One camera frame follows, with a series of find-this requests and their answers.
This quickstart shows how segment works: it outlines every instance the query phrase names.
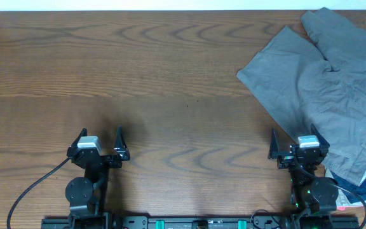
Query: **white background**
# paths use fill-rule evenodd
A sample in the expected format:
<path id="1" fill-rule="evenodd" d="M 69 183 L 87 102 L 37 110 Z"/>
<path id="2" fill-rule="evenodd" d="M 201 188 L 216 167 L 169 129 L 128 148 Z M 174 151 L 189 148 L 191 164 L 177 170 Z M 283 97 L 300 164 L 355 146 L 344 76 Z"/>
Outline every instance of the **white background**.
<path id="1" fill-rule="evenodd" d="M 365 0 L 0 0 L 4 10 L 366 10 Z"/>

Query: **wood grain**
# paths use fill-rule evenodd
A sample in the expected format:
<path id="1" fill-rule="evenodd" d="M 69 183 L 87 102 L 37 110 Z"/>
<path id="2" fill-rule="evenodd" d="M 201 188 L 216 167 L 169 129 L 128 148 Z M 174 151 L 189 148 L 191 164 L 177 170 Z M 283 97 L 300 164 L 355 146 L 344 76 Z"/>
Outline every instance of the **wood grain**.
<path id="1" fill-rule="evenodd" d="M 366 29 L 366 11 L 341 11 Z M 251 215 L 289 208 L 269 133 L 291 142 L 236 79 L 303 11 L 0 12 L 0 228 L 15 199 L 65 158 L 86 127 L 132 160 L 111 171 L 106 208 L 157 215 Z M 13 228 L 66 216 L 70 163 L 29 192 Z M 361 219 L 363 210 L 353 209 Z"/>

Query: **green tape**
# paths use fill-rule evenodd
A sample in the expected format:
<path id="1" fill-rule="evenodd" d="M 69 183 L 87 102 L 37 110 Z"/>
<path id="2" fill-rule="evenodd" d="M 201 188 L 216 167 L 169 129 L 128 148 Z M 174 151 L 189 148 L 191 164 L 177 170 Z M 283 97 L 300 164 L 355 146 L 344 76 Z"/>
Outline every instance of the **green tape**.
<path id="1" fill-rule="evenodd" d="M 165 229 L 165 222 L 163 220 L 156 220 L 156 229 Z"/>
<path id="2" fill-rule="evenodd" d="M 245 220 L 238 220 L 238 229 L 247 229 L 247 222 Z"/>

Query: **cable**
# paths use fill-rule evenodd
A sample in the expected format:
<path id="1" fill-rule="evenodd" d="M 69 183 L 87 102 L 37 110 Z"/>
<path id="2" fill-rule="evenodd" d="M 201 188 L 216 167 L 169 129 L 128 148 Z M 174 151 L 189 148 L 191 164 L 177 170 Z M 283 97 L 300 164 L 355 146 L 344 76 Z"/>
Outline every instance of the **cable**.
<path id="1" fill-rule="evenodd" d="M 17 201 L 12 205 L 10 213 L 8 214 L 8 218 L 6 219 L 6 227 L 7 229 L 11 229 L 11 217 L 13 214 L 13 210 L 15 210 L 15 207 L 18 205 L 19 201 L 28 193 L 33 187 L 35 187 L 37 184 L 42 182 L 44 179 L 46 179 L 48 176 L 52 175 L 54 172 L 56 172 L 58 169 L 61 168 L 66 162 L 68 162 L 71 158 L 66 158 L 60 165 L 58 165 L 56 168 L 54 168 L 52 171 L 44 175 L 41 179 L 38 179 L 35 183 L 29 186 L 18 198 Z"/>
<path id="2" fill-rule="evenodd" d="M 254 211 L 254 213 L 251 215 L 251 223 L 254 225 L 254 227 L 256 227 L 256 229 L 261 229 L 260 227 L 258 227 L 257 225 L 255 225 L 254 223 L 254 214 L 257 213 L 257 212 L 260 212 L 260 211 L 263 211 L 263 212 L 266 212 L 266 213 L 269 213 L 269 211 L 265 210 L 265 209 L 258 209 L 256 211 Z M 282 228 L 282 226 L 280 225 L 280 223 L 273 217 L 271 216 L 272 220 L 277 223 L 279 225 L 278 228 Z"/>
<path id="3" fill-rule="evenodd" d="M 304 170 L 304 169 L 300 166 L 299 162 L 297 161 L 297 157 L 296 157 L 296 156 L 294 157 L 294 159 L 295 159 L 294 161 L 295 161 L 295 164 L 296 164 L 297 168 L 298 168 L 298 169 L 299 169 L 299 170 L 300 170 L 304 175 L 306 175 L 306 176 L 308 176 L 308 177 L 311 177 L 311 178 L 313 178 L 313 179 L 316 179 L 316 178 L 317 178 L 317 176 L 315 176 L 315 175 L 313 175 L 313 174 L 309 173 L 308 171 Z M 352 191 L 349 191 L 349 190 L 347 190 L 347 189 L 345 189 L 345 188 L 342 188 L 342 187 L 340 187 L 340 186 L 338 186 L 338 185 L 336 185 L 336 184 L 329 183 L 329 185 L 333 186 L 334 188 L 338 188 L 338 189 L 340 189 L 340 190 L 342 190 L 342 191 L 348 192 L 349 194 L 351 194 L 351 195 L 355 196 L 355 197 L 356 197 L 356 198 L 357 198 L 357 199 L 362 203 L 362 205 L 363 205 L 363 207 L 364 207 L 364 211 L 365 211 L 365 216 L 363 217 L 363 221 L 362 221 L 361 225 L 360 225 L 358 228 L 359 228 L 359 229 L 364 228 L 364 226 L 365 226 L 365 224 L 366 224 L 366 203 L 365 203 L 364 199 L 363 199 L 362 197 L 360 197 L 358 194 L 353 193 Z"/>

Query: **wooden table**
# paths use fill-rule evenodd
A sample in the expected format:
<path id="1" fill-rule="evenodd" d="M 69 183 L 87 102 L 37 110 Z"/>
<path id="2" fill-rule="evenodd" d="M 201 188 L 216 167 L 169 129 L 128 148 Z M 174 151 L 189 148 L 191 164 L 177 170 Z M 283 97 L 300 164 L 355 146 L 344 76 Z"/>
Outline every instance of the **wooden table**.
<path id="1" fill-rule="evenodd" d="M 366 11 L 342 11 L 366 29 Z M 83 127 L 132 160 L 112 170 L 106 208 L 251 215 L 290 207 L 290 178 L 267 159 L 290 139 L 236 78 L 303 11 L 0 12 L 0 228 L 12 203 L 65 159 Z M 68 163 L 30 191 L 13 228 L 66 216 Z M 363 209 L 347 211 L 361 219 Z"/>

